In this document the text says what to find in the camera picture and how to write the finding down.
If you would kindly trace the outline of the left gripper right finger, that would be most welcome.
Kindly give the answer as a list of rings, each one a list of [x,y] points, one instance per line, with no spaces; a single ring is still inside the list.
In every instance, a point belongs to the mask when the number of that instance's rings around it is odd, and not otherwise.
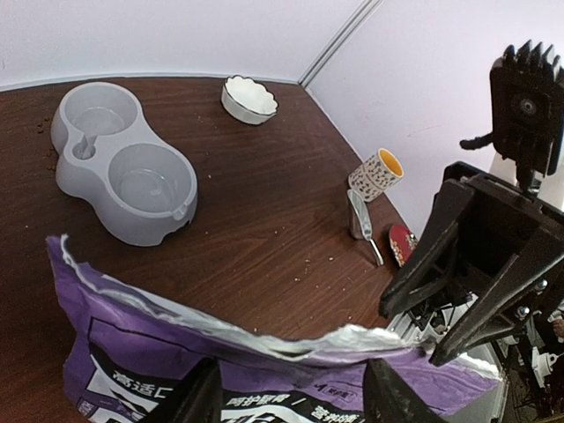
[[[444,422],[383,359],[367,362],[362,388],[366,422]]]

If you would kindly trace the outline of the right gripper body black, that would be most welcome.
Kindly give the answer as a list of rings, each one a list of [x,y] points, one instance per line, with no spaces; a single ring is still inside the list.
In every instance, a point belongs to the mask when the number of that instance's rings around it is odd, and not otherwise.
[[[458,161],[444,171],[472,197],[456,217],[470,286],[489,308],[557,308],[563,300],[563,213]]]

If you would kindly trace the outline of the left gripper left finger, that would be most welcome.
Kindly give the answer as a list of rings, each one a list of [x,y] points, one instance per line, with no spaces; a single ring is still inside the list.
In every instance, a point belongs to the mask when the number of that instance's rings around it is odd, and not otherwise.
[[[166,407],[164,422],[220,422],[223,389],[219,363],[212,358],[200,360],[181,380]]]

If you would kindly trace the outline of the purple puppy food bag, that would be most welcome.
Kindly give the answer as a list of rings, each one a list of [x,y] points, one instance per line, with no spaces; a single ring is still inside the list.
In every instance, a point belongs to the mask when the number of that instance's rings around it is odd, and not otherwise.
[[[65,236],[47,251],[58,301],[76,337],[63,389],[91,422],[142,422],[203,359],[219,364],[225,422],[363,422],[364,373],[384,359],[442,417],[500,382],[463,354],[437,367],[429,349],[348,324],[318,339],[257,336],[78,263]]]

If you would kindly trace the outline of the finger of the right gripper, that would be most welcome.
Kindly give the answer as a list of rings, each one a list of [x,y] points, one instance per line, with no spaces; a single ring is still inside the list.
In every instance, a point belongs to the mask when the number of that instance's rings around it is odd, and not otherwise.
[[[449,254],[445,271],[439,278],[431,280],[427,274],[449,247],[456,246],[459,220],[470,207],[474,195],[474,190],[461,182],[448,180],[442,184],[417,248],[381,295],[381,316],[403,313],[446,285],[456,268],[456,251]]]
[[[501,257],[499,270],[478,293],[430,362],[442,366],[475,346],[518,333],[532,314],[547,317],[563,299],[563,229],[540,225]]]

